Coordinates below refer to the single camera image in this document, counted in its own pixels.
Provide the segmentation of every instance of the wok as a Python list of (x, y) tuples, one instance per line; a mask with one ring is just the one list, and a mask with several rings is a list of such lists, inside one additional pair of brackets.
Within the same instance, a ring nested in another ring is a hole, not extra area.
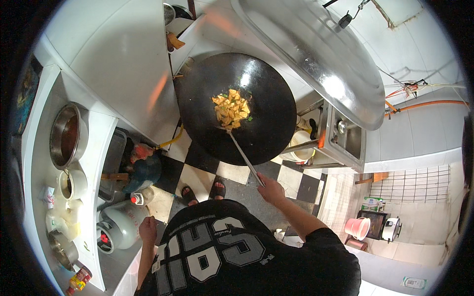
[(267, 162), (290, 142), (296, 126), (296, 105), (283, 77), (269, 64), (247, 54), (211, 56), (194, 65), (178, 96), (181, 119), (189, 137), (211, 156), (246, 165), (226, 131), (218, 129), (211, 97), (240, 90), (252, 120), (242, 119), (232, 134), (254, 165)]

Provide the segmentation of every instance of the wooden handle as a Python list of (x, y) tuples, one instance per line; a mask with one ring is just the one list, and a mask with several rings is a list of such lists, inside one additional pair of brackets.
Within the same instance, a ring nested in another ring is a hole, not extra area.
[(166, 35), (168, 37), (168, 39), (170, 40), (171, 44), (173, 44), (173, 46), (176, 48), (176, 49), (180, 49), (181, 47), (183, 47), (186, 43), (184, 43), (183, 41), (180, 41), (178, 40), (178, 38), (176, 38), (176, 35), (173, 34), (173, 33), (168, 33), (168, 35)]
[(103, 173), (101, 180), (128, 180), (128, 173), (106, 174)]
[(168, 48), (169, 52), (172, 52), (174, 50), (173, 44), (171, 43), (171, 40), (168, 35), (166, 35), (166, 47)]

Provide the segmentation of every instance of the pink bucket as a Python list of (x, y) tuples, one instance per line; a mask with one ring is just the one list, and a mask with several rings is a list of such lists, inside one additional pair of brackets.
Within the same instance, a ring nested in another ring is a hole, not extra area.
[(363, 240), (369, 233), (370, 219), (360, 217), (358, 219), (350, 218), (344, 226), (344, 231), (355, 239)]

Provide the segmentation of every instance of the foot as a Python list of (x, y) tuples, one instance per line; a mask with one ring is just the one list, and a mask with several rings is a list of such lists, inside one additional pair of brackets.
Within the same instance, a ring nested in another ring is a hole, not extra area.
[(224, 199), (226, 196), (226, 186), (222, 182), (215, 182), (211, 189), (212, 199)]
[(198, 200), (196, 199), (194, 192), (189, 186), (184, 186), (181, 189), (181, 196), (184, 199), (184, 201), (188, 203), (188, 206), (193, 206), (198, 203)]

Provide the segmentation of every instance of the black t-shirt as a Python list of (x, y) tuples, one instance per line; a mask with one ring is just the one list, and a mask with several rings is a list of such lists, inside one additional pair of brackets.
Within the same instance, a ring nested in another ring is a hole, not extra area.
[(240, 203), (224, 199), (171, 219), (135, 295), (356, 296), (360, 283), (357, 257), (332, 230), (317, 229), (303, 247), (291, 247)]

